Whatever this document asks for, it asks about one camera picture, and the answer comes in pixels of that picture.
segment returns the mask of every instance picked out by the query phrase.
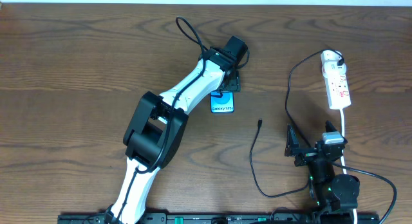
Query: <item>wooden table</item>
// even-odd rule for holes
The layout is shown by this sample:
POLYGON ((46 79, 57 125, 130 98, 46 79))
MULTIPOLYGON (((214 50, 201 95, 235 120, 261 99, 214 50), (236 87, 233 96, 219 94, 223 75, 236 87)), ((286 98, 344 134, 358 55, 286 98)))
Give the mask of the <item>wooden table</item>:
MULTIPOLYGON (((323 48, 342 51, 352 105, 345 109, 349 166, 398 187, 387 223, 412 216, 412 8, 6 4, 0 11, 0 223, 56 223, 118 197, 126 168, 122 137, 140 97, 191 72, 199 46, 177 29, 185 16, 207 46, 246 41, 235 112, 213 115, 206 97, 190 114, 179 151, 154 181, 148 207, 170 212, 271 212, 313 207, 307 191, 264 198, 262 189, 302 187, 306 167, 283 156, 290 68, 323 48)), ((311 142, 328 109, 320 56, 294 73, 290 112, 311 142)), ((359 210, 384 214, 390 186, 360 179, 359 210)))

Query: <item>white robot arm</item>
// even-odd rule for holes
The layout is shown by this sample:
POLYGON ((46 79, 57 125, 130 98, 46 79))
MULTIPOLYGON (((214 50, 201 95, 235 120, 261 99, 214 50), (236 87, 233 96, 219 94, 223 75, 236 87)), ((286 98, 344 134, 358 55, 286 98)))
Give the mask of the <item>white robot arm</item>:
POLYGON ((108 209, 105 222, 134 224, 142 217, 157 172, 171 161, 180 145, 188 114, 210 92, 229 90, 229 82, 233 78, 238 80, 236 67, 246 52, 246 44, 237 37, 232 37, 223 49, 208 50, 203 56, 206 60, 203 75, 183 91, 174 107, 171 106, 177 92, 201 74, 203 59, 170 90, 160 96, 147 92, 140 99, 123 139, 128 156, 125 179, 116 203, 108 209), (148 122, 149 118, 171 126, 165 147, 165 131, 148 122))

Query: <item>white power strip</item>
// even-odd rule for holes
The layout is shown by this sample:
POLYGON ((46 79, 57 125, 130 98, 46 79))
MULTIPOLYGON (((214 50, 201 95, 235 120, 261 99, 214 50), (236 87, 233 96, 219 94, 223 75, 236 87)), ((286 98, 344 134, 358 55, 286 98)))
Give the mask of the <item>white power strip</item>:
POLYGON ((338 61, 341 59, 342 57, 334 51, 326 50, 321 54, 322 74, 330 109, 343 109, 351 104, 346 80, 346 64, 338 66, 338 61))

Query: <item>wood grain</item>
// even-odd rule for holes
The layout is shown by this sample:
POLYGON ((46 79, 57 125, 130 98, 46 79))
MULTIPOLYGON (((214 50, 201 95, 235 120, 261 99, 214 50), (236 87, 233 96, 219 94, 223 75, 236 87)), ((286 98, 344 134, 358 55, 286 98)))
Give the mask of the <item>wood grain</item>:
MULTIPOLYGON (((138 100, 174 86, 199 55, 177 29, 177 15, 207 46, 237 35, 251 55, 235 112, 212 115, 203 99, 179 151, 157 176, 148 207, 314 206, 307 192, 262 197, 248 152, 262 117, 254 153, 261 187, 275 194, 304 185, 306 168, 283 156, 288 72, 331 47, 348 65, 347 164, 392 180, 399 195, 387 223, 412 222, 412 8, 10 4, 0 11, 1 223, 55 223, 63 212, 96 212, 116 200, 126 168, 122 137, 138 100)), ((339 112, 328 109, 319 65, 315 58, 295 71, 290 95, 290 112, 311 142, 325 120, 340 122, 339 112)), ((359 210, 382 216, 389 185, 357 176, 359 210)))

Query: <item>smartphone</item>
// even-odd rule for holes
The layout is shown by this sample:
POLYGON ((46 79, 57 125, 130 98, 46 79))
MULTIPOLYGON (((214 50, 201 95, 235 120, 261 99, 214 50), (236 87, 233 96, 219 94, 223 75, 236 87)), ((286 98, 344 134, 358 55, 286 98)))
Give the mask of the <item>smartphone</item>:
POLYGON ((233 113, 233 92, 213 91, 211 93, 211 111, 212 113, 233 113))

